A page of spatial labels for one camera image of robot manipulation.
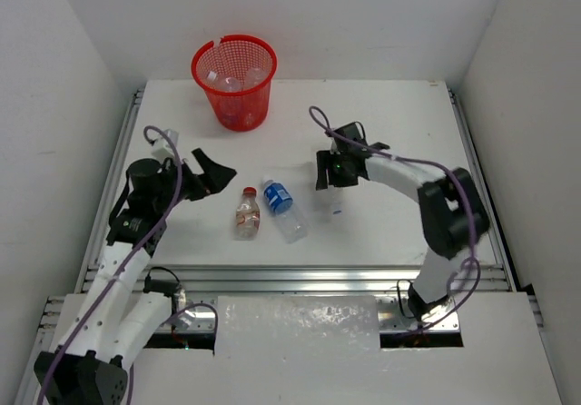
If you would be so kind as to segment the clear bottle blue-white cap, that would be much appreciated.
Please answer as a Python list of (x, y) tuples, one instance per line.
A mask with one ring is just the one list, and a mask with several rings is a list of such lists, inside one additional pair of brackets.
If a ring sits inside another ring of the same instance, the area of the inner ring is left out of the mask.
[(339, 218), (343, 214), (344, 189), (329, 186), (314, 194), (314, 208), (320, 220), (327, 222)]

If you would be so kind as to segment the blue-label bottle white cap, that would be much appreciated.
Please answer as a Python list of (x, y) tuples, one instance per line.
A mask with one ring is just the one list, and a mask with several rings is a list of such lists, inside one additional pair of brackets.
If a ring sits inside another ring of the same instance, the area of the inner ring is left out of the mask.
[(262, 179), (263, 197), (274, 223), (287, 243), (294, 243), (308, 235), (305, 219), (288, 189), (270, 176)]

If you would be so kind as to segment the large clear plastic bottle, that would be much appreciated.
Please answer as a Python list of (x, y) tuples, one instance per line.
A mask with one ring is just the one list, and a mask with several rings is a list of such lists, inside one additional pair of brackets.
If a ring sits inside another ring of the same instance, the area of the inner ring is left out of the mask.
[(206, 75), (206, 83), (212, 89), (224, 93), (238, 93), (242, 90), (242, 82), (233, 76), (209, 71)]

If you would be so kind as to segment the clear crushed bottle blue cap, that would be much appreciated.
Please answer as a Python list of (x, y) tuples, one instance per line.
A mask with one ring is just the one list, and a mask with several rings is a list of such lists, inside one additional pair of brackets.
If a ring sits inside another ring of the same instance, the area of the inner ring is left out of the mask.
[(243, 89), (250, 90), (255, 88), (256, 86), (260, 85), (264, 82), (269, 73), (260, 67), (251, 67), (247, 70), (244, 80), (243, 80)]

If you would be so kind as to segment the blue-label plastic bottle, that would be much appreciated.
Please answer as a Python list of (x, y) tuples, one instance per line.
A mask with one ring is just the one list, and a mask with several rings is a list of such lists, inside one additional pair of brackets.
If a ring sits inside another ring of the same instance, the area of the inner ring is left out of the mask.
[(221, 103), (222, 124), (231, 130), (248, 131), (256, 121), (255, 104), (244, 101), (227, 100)]

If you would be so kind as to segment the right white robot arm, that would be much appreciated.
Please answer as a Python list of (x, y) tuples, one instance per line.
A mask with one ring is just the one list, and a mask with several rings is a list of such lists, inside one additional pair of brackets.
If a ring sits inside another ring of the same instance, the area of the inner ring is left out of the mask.
[(469, 171), (430, 172), (426, 162), (392, 156), (384, 143), (368, 144), (361, 128), (348, 123), (327, 131), (329, 150), (316, 152), (318, 191), (381, 183), (419, 206), (428, 245), (419, 275), (408, 289), (408, 310), (417, 321), (445, 303), (454, 275), (473, 264), (476, 245), (489, 230), (486, 207)]

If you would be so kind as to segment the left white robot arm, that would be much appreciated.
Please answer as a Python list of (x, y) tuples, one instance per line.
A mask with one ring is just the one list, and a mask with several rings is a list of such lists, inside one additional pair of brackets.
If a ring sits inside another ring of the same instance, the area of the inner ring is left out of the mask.
[(192, 155), (202, 169), (199, 174), (176, 157), (144, 158), (126, 169), (83, 305), (55, 350), (40, 352), (35, 361), (38, 403), (123, 402), (136, 357), (175, 313), (175, 291), (167, 284), (146, 289), (132, 308), (127, 306), (167, 228), (166, 219), (177, 203), (220, 193), (237, 174), (200, 148)]

